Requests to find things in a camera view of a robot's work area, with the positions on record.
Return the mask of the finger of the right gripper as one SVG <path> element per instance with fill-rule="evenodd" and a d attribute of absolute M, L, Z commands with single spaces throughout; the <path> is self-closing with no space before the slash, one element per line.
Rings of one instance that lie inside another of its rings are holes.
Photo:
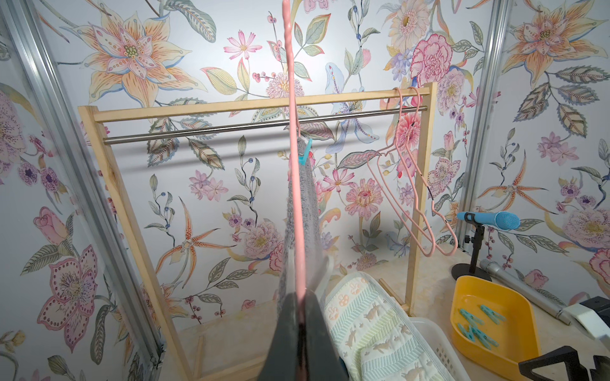
<path fill-rule="evenodd" d="M 521 376 L 524 376 L 527 379 L 534 381 L 551 381 L 551 378 L 539 374 L 536 370 L 557 364 L 562 364 L 564 366 L 569 381 L 589 380 L 589 371 L 581 364 L 578 351 L 567 345 L 540 357 L 520 362 L 518 366 Z"/>
<path fill-rule="evenodd" d="M 594 367 L 589 370 L 592 381 L 610 381 L 610 358 L 601 355 L 593 357 Z"/>

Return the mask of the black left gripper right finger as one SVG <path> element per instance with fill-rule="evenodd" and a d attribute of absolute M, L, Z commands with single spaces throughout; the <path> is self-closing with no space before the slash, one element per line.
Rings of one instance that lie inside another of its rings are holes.
<path fill-rule="evenodd" d="M 345 363 L 335 349 L 319 300 L 314 293 L 306 292 L 303 307 L 305 379 L 348 380 Z"/>

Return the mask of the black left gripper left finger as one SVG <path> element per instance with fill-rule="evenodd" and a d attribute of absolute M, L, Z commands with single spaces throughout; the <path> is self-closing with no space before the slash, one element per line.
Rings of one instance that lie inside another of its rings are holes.
<path fill-rule="evenodd" d="M 300 317 L 296 293 L 286 295 L 258 381 L 293 381 L 300 368 Z"/>

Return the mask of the pastel striped bunny towel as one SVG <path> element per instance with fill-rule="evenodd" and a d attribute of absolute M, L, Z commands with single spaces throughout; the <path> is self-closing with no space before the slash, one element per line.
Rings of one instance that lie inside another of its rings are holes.
<path fill-rule="evenodd" d="M 324 317 L 350 380 L 453 380 L 400 305 L 370 275 L 344 277 Z"/>

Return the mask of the pink wire hanger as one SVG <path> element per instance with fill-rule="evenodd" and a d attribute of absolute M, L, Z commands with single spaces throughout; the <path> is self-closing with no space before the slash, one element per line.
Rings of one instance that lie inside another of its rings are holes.
<path fill-rule="evenodd" d="M 397 122 L 392 138 L 379 154 L 381 157 L 397 156 L 403 176 L 413 191 L 412 211 L 406 211 L 399 197 L 390 191 L 385 175 L 381 176 L 382 190 L 388 192 L 385 197 L 403 227 L 410 233 L 411 255 L 421 253 L 425 257 L 431 257 L 438 252 L 445 257 L 451 257 L 458 250 L 457 236 L 446 217 L 437 210 L 428 179 L 437 83 L 407 89 L 396 88 L 394 91 L 398 99 L 394 109 Z M 439 242 L 435 236 L 428 213 L 439 217 L 447 228 L 449 237 L 445 242 Z"/>
<path fill-rule="evenodd" d="M 437 244 L 427 217 L 430 191 L 425 160 L 419 154 L 426 152 L 427 142 L 422 133 L 426 124 L 423 117 L 424 95 L 417 87 L 396 88 L 397 105 L 393 110 L 396 123 L 386 146 L 368 158 L 366 166 L 381 189 L 382 195 L 397 216 L 409 249 L 425 257 L 436 252 Z"/>
<path fill-rule="evenodd" d="M 282 18 L 284 22 L 284 47 L 288 66 L 288 109 L 290 137 L 290 175 L 292 180 L 293 227 L 295 234 L 295 295 L 297 300 L 300 325 L 305 324 L 305 297 L 307 293 L 306 252 L 303 228 L 303 207 L 300 189 L 300 162 L 298 136 L 299 127 L 296 113 L 295 60 L 292 52 L 292 22 L 289 0 L 282 1 Z"/>

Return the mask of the grey terry towel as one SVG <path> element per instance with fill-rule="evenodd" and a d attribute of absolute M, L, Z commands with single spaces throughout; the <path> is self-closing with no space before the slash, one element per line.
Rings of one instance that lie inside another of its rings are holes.
<path fill-rule="evenodd" d="M 305 141 L 298 141 L 299 154 L 305 148 Z M 305 166 L 300 165 L 301 203 L 303 207 L 303 228 L 305 236 L 307 288 L 313 291 L 321 304 L 327 294 L 327 287 L 335 264 L 334 259 L 325 254 L 322 245 L 322 231 L 320 227 L 318 195 L 315 190 L 313 175 L 313 158 Z M 276 307 L 281 311 L 287 294 L 295 290 L 294 244 L 295 234 L 293 227 L 292 193 L 288 194 L 287 222 L 284 235 L 284 248 L 281 254 L 284 269 L 281 271 L 279 288 L 277 292 Z"/>

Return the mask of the yellow plastic bin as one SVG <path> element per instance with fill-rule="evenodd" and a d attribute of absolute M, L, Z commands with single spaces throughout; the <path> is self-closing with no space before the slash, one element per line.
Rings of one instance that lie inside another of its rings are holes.
<path fill-rule="evenodd" d="M 499 325 L 481 310 L 486 305 L 506 317 Z M 465 309 L 481 319 L 478 329 L 494 339 L 498 348 L 486 349 L 476 338 L 466 339 L 457 324 L 468 324 L 459 313 Z M 509 380 L 525 380 L 519 373 L 520 362 L 542 354 L 534 311 L 530 302 L 516 291 L 473 276 L 457 279 L 451 312 L 451 341 L 457 351 L 474 363 Z"/>

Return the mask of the silver metal cylinder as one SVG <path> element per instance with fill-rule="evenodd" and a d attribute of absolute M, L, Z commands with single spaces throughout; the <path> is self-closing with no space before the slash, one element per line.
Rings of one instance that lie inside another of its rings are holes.
<path fill-rule="evenodd" d="M 519 278 L 506 272 L 496 262 L 490 260 L 482 260 L 480 262 L 480 267 L 482 270 L 486 271 L 492 278 L 499 280 L 506 287 L 517 291 L 526 299 L 528 299 L 531 303 L 538 306 L 540 309 L 545 311 L 553 318 L 559 320 L 565 325 L 571 324 L 570 317 L 567 313 L 563 311 L 566 308 L 566 304 L 555 295 L 552 295 L 549 291 L 540 288 L 534 288 L 526 284 L 524 279 L 520 280 Z"/>

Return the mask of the white perforated plastic basket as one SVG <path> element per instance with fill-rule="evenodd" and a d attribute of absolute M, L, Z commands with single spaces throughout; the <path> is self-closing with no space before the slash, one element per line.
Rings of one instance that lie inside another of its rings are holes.
<path fill-rule="evenodd" d="M 470 381 L 454 347 L 441 328 L 431 320 L 423 317 L 412 317 L 411 322 L 422 334 L 429 346 L 434 350 L 436 356 L 445 366 L 446 370 L 459 381 Z"/>

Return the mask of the wooden clothes rack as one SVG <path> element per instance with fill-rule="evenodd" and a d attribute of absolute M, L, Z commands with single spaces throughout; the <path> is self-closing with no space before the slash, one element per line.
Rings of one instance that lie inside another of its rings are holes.
<path fill-rule="evenodd" d="M 138 266 L 145 289 L 157 315 L 161 331 L 166 338 L 169 362 L 161 370 L 165 380 L 252 380 L 262 370 L 266 355 L 262 351 L 247 352 L 235 356 L 230 349 L 220 344 L 220 339 L 229 335 L 229 325 L 223 322 L 208 323 L 199 329 L 178 331 L 165 301 L 158 281 L 162 263 L 152 262 L 145 240 L 138 225 L 129 193 L 114 155 L 114 146 L 148 142 L 155 154 L 165 157 L 170 154 L 179 139 L 187 139 L 197 157 L 213 169 L 222 168 L 222 159 L 212 148 L 211 141 L 227 134 L 237 141 L 236 159 L 241 164 L 258 169 L 255 157 L 247 154 L 246 133 L 254 132 L 263 152 L 283 151 L 290 154 L 296 150 L 300 137 L 318 138 L 324 122 L 341 122 L 366 117 L 401 115 L 408 112 L 402 102 L 407 97 L 417 98 L 419 106 L 413 112 L 422 118 L 418 157 L 412 161 L 414 170 L 424 175 L 429 168 L 430 145 L 434 126 L 437 87 L 426 84 L 421 88 L 397 87 L 392 90 L 359 91 L 342 94 L 309 95 L 299 98 L 266 98 L 259 100 L 235 100 L 224 103 L 190 103 L 181 99 L 176 104 L 101 111 L 96 106 L 81 106 L 79 116 L 90 139 L 95 159 L 100 166 L 108 187 L 119 222 Z M 205 114 L 222 114 L 256 110 L 263 114 L 270 110 L 282 110 L 290 106 L 310 107 L 335 103 L 362 103 L 383 99 L 382 110 L 349 112 L 347 114 L 316 115 L 295 121 L 265 120 L 260 122 L 195 126 L 183 130 L 170 130 L 174 117 L 200 120 Z"/>

